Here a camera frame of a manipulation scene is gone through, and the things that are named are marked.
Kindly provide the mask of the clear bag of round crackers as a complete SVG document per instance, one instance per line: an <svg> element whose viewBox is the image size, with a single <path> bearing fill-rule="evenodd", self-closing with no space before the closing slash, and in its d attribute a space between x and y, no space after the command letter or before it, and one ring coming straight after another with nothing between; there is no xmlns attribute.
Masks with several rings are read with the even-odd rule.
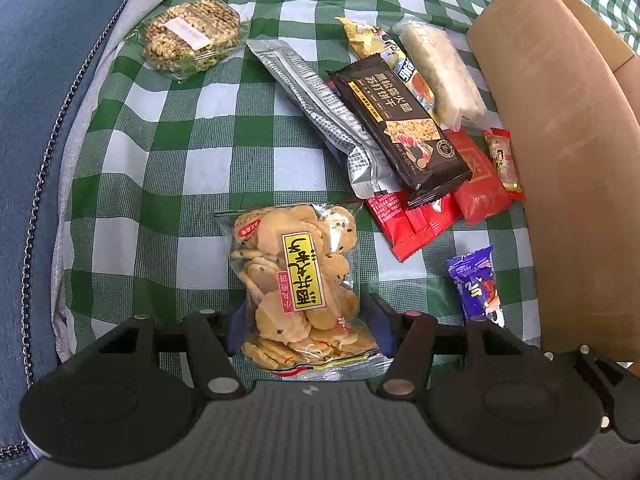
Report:
<svg viewBox="0 0 640 480"><path fill-rule="evenodd" d="M349 200L217 214L245 290L228 341L247 376L351 380L386 371L390 359L360 298L361 207Z"/></svg>

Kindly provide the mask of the long red snack packet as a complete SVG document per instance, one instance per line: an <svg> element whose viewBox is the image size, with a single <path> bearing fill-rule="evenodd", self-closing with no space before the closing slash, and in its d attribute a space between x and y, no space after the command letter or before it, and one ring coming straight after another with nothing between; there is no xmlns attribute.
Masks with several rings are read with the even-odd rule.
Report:
<svg viewBox="0 0 640 480"><path fill-rule="evenodd" d="M408 198L407 192L396 192L366 200L372 217L390 243L390 250L400 262L434 242L461 217L450 194L413 209L408 207Z"/></svg>

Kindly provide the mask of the square red snack packet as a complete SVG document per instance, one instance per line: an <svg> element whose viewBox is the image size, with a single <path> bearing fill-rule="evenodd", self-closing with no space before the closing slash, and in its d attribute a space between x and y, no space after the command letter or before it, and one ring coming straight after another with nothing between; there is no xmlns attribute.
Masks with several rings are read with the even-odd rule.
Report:
<svg viewBox="0 0 640 480"><path fill-rule="evenodd" d="M471 179L463 182L445 200L445 226L451 226L460 217L469 226L475 226L508 210L512 200L488 156L463 129L445 130L444 133L472 171Z"/></svg>

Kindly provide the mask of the small red candy wrapper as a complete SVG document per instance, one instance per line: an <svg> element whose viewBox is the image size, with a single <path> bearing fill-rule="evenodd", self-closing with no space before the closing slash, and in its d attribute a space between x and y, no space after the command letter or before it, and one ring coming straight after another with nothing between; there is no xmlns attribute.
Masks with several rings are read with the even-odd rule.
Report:
<svg viewBox="0 0 640 480"><path fill-rule="evenodd" d="M511 133L500 128L490 128L483 132L483 136L502 186L512 200L525 200L513 157Z"/></svg>

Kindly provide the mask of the purple blue candy wrapper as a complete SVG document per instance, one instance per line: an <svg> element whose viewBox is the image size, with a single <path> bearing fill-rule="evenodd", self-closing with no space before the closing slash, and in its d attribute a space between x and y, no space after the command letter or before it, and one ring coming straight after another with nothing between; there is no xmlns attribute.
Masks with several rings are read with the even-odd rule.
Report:
<svg viewBox="0 0 640 480"><path fill-rule="evenodd" d="M447 261L467 320L484 320L504 326L503 310L491 262L492 246L474 250Z"/></svg>

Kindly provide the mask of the dark brown biscuit packet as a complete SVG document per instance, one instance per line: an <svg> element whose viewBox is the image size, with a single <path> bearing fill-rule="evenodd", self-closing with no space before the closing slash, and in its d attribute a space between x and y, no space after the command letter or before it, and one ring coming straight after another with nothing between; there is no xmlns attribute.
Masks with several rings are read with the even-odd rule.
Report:
<svg viewBox="0 0 640 480"><path fill-rule="evenodd" d="M381 55L353 62L330 77L410 190L410 209L471 180L472 170L454 144Z"/></svg>

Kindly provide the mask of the green white checkered cloth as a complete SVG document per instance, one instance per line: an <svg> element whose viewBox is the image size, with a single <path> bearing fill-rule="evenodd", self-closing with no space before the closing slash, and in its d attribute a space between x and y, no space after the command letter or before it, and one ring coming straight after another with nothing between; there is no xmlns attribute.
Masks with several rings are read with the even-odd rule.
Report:
<svg viewBox="0 0 640 480"><path fill-rule="evenodd" d="M323 70L352 59L338 14L390 23L422 13L456 27L490 0L224 1L254 35L287 41ZM308 120L248 51L179 82L123 42L90 104L84 130L66 144L76 162L63 180L52 272L61 359L135 314L171 324L238 304L243 287L216 212L352 194Z"/></svg>

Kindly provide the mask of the white rice bar in wrapper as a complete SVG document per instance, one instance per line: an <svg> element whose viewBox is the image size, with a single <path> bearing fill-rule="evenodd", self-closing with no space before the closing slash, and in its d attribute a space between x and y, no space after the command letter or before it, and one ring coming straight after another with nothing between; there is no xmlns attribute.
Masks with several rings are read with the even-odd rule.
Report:
<svg viewBox="0 0 640 480"><path fill-rule="evenodd" d="M438 122L454 131L466 125L487 128L488 109L447 33L408 16L393 31L434 93Z"/></svg>

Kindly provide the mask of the silver foil snack packet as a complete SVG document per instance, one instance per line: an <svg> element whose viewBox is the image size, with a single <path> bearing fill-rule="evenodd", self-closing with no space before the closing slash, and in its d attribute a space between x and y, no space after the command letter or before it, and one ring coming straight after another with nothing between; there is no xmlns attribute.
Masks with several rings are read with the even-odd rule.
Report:
<svg viewBox="0 0 640 480"><path fill-rule="evenodd" d="M401 190L382 148L286 41L250 39L246 45L310 120L326 148L346 170L360 200Z"/></svg>

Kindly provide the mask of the brown cardboard box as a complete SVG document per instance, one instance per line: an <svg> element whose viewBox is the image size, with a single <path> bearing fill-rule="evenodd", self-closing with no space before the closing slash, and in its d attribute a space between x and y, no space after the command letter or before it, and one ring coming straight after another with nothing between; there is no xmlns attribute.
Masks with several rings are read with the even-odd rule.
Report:
<svg viewBox="0 0 640 480"><path fill-rule="evenodd" d="M542 345L637 361L637 53L582 0L492 0L468 41L512 136Z"/></svg>

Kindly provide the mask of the yellow snack bar wrapper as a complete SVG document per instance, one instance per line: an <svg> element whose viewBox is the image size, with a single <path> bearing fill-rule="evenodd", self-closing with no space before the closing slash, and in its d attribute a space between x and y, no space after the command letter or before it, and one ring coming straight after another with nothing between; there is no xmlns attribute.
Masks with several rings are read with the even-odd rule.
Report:
<svg viewBox="0 0 640 480"><path fill-rule="evenodd" d="M347 41L358 56L379 54L385 63L390 66L399 79L412 92L416 99L426 110L432 110L435 106L435 96L428 83L413 65L408 55L399 47L399 44L390 38L390 35L381 27L369 25L360 21L337 18L344 28Z"/></svg>

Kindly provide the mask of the round grain cake in wrapper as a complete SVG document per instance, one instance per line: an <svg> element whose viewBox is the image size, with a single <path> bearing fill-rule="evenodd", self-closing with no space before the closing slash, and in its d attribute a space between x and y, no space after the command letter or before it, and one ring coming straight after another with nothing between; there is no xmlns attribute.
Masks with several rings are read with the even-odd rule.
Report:
<svg viewBox="0 0 640 480"><path fill-rule="evenodd" d="M244 44L250 25L222 0L193 0L150 15L129 33L153 68L178 81L204 73Z"/></svg>

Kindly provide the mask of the blue sofa cushion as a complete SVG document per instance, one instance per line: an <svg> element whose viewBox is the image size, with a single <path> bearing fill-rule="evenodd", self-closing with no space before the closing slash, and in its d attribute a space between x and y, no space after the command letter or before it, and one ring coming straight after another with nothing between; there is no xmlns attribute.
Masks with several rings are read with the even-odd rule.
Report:
<svg viewBox="0 0 640 480"><path fill-rule="evenodd" d="M125 0L1 0L1 475L32 466L18 404L58 364L50 321L58 177Z"/></svg>

